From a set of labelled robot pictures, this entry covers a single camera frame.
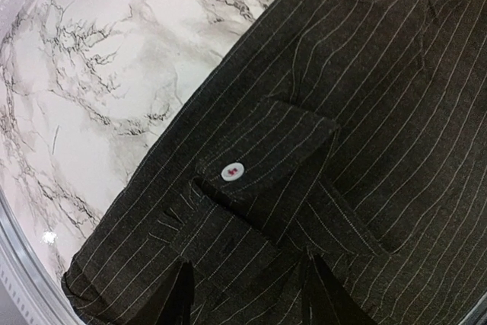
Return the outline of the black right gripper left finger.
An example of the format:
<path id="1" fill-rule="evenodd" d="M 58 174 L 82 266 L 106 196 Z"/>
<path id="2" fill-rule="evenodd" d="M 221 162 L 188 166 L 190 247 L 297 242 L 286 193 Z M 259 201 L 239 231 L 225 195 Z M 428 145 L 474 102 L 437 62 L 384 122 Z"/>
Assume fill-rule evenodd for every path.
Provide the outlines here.
<path id="1" fill-rule="evenodd" d="M 178 273 L 157 324 L 190 325 L 191 307 L 195 301 L 195 276 L 193 263 L 185 262 Z"/>

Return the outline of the black pinstriped long sleeve shirt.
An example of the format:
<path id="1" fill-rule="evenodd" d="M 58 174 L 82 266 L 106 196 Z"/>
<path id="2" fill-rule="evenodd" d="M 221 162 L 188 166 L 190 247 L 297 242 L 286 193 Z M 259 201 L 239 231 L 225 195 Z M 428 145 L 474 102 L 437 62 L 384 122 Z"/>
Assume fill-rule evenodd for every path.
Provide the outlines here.
<path id="1" fill-rule="evenodd" d="M 486 293 L 486 0 L 275 0 L 74 255 L 86 324 L 304 324 L 319 255 L 376 324 Z"/>

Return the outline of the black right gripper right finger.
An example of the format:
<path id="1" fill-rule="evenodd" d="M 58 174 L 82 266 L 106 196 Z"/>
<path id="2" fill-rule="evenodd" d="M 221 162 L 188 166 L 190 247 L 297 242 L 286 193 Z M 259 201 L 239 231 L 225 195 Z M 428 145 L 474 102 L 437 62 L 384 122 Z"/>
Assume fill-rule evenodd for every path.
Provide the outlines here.
<path id="1" fill-rule="evenodd" d="M 319 255 L 304 261 L 304 324 L 373 325 Z"/>

